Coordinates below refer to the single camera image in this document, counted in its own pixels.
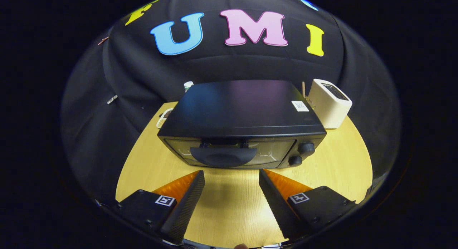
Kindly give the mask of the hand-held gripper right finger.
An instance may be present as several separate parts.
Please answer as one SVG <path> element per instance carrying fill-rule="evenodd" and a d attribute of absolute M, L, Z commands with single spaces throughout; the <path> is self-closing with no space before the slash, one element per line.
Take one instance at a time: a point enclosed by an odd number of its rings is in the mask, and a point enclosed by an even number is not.
<path fill-rule="evenodd" d="M 311 188 L 268 169 L 260 169 L 259 186 L 288 240 L 313 235 L 356 206 L 328 186 Z"/>

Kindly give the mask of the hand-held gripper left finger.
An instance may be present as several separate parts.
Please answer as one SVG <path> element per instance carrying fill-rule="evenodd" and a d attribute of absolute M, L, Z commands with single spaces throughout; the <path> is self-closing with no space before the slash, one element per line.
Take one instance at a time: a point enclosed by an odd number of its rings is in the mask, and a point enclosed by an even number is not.
<path fill-rule="evenodd" d="M 154 191 L 136 190 L 114 212 L 150 236 L 182 244 L 204 186 L 204 172 L 194 171 Z"/>

